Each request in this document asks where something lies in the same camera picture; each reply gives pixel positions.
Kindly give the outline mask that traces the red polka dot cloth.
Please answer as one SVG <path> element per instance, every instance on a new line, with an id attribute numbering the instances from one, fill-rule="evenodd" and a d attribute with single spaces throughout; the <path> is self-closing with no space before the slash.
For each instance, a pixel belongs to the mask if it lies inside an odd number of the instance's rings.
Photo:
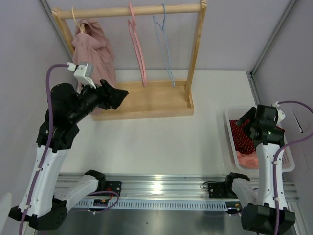
<path id="1" fill-rule="evenodd" d="M 235 150 L 241 154 L 250 155 L 256 151 L 254 141 L 244 133 L 244 127 L 250 123 L 250 120 L 246 120 L 241 126 L 237 126 L 236 122 L 237 120 L 229 121 Z"/>

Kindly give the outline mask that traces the pink pleated skirt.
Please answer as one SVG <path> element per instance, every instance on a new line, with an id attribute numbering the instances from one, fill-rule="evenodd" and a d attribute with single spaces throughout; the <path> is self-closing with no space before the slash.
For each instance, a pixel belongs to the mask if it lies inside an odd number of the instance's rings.
<path id="1" fill-rule="evenodd" d="M 72 60 L 75 64 L 87 62 L 93 65 L 91 79 L 100 85 L 100 80 L 106 80 L 112 87 L 116 86 L 114 54 L 111 43 L 105 37 L 104 31 L 95 19 L 81 19 L 78 24 L 84 27 L 81 32 L 76 28 L 71 42 L 74 47 Z"/>

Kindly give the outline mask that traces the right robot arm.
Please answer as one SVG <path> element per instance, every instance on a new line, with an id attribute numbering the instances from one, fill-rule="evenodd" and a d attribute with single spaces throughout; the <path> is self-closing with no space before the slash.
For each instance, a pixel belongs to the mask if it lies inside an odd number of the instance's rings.
<path id="1" fill-rule="evenodd" d="M 257 105 L 250 108 L 236 125 L 253 140 L 259 162 L 258 190 L 245 176 L 233 178 L 223 186 L 224 194 L 242 205 L 241 225 L 248 231 L 282 235 L 295 223 L 283 189 L 282 159 L 286 148 L 284 131 L 277 124 L 284 118 L 276 107 Z"/>

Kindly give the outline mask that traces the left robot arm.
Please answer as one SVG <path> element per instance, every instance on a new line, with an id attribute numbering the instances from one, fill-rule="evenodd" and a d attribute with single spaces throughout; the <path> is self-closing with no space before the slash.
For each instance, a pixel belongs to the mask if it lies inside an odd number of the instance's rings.
<path id="1" fill-rule="evenodd" d="M 36 161 L 24 199 L 12 207 L 9 217 L 28 222 L 37 231 L 58 229 L 68 212 L 84 197 L 102 195 L 106 191 L 105 174 L 89 170 L 73 186 L 54 194 L 55 185 L 74 138 L 78 123 L 94 109 L 117 109 L 129 92 L 112 87 L 106 80 L 80 92 L 69 83 L 48 90 L 48 109 L 40 126 L 36 143 Z"/>

